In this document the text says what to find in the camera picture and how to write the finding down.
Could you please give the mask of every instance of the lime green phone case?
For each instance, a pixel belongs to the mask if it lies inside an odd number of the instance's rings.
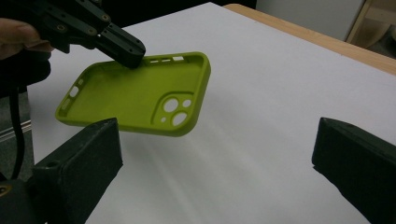
[[[202,52],[146,56],[136,69],[95,63],[60,102],[56,119],[87,126],[117,118],[120,131],[181,136],[198,120],[209,76]]]

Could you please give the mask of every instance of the wire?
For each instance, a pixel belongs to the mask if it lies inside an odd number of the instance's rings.
[[[25,142],[20,118],[19,89],[15,88],[9,93],[9,112],[11,114],[12,127],[17,139],[17,155],[11,179],[18,178],[24,158]]]

